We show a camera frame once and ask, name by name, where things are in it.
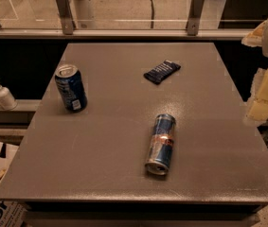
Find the white pump dispenser bottle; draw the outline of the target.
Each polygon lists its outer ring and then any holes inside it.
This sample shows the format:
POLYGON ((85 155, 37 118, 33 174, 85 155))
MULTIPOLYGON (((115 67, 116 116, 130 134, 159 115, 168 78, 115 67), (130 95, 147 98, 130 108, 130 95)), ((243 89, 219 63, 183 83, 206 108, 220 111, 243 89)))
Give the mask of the white pump dispenser bottle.
POLYGON ((17 106, 17 101, 10 92, 9 88, 0 84, 0 106, 4 110, 12 110, 17 106))

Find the red bull can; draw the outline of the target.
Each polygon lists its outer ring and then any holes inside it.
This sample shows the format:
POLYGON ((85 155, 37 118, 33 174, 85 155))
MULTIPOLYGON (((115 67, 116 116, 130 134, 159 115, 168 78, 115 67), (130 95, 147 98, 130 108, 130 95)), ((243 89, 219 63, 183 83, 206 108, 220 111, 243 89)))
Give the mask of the red bull can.
POLYGON ((167 175, 170 170, 171 156, 174 145, 175 118, 167 113, 155 118, 152 139, 145 167, 155 175, 167 175))

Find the metal railing bracket left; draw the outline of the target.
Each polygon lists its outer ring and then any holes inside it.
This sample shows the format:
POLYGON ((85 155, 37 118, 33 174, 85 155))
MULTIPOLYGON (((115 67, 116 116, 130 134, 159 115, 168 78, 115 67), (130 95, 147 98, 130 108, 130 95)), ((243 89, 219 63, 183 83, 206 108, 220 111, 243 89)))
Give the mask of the metal railing bracket left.
POLYGON ((71 0, 56 0, 64 35, 72 35, 76 27, 70 7, 71 0))

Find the metal railing bracket right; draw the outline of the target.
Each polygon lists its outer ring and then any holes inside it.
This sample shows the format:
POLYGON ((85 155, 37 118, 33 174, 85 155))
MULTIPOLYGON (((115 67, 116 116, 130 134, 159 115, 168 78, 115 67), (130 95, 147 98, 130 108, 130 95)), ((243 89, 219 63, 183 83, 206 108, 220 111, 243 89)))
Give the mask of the metal railing bracket right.
POLYGON ((199 32, 204 1, 205 0, 191 0, 187 22, 188 36, 196 36, 199 32))

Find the blue pepsi can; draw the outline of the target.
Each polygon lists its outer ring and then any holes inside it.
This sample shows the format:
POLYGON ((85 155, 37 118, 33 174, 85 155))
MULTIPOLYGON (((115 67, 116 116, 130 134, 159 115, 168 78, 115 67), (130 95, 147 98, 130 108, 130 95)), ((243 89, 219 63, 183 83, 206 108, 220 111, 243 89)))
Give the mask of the blue pepsi can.
POLYGON ((73 64, 62 64, 55 71, 55 82, 64 107, 70 112, 79 112, 87 106, 81 73, 73 64))

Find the dark blue rxbar wrapper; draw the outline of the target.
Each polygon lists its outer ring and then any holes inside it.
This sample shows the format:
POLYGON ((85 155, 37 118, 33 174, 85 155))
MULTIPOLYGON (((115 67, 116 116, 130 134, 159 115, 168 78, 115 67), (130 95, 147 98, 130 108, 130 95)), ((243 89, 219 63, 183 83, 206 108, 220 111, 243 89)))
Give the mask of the dark blue rxbar wrapper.
POLYGON ((144 78, 158 85, 173 73, 181 69, 181 66, 173 61, 165 60, 152 70, 144 74, 144 78))

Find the metal railing bracket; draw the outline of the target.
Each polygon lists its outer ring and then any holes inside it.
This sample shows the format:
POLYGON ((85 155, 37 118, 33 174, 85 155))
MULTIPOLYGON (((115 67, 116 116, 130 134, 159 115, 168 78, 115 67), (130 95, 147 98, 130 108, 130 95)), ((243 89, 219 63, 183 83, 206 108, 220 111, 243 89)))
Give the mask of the metal railing bracket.
POLYGON ((56 0, 64 35, 72 35, 76 27, 70 7, 71 0, 56 0))
POLYGON ((199 32, 204 1, 205 0, 191 0, 187 22, 188 36, 196 36, 199 32))

